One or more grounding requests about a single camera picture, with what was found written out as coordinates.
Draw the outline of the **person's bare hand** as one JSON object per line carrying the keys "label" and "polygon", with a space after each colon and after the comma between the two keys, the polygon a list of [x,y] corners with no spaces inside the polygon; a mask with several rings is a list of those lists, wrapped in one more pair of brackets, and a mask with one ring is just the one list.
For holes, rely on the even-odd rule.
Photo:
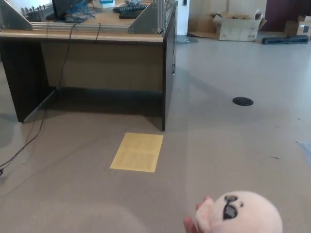
{"label": "person's bare hand", "polygon": [[201,233],[202,231],[198,228],[198,226],[195,224],[193,219],[189,216],[184,217],[183,224],[186,233]]}

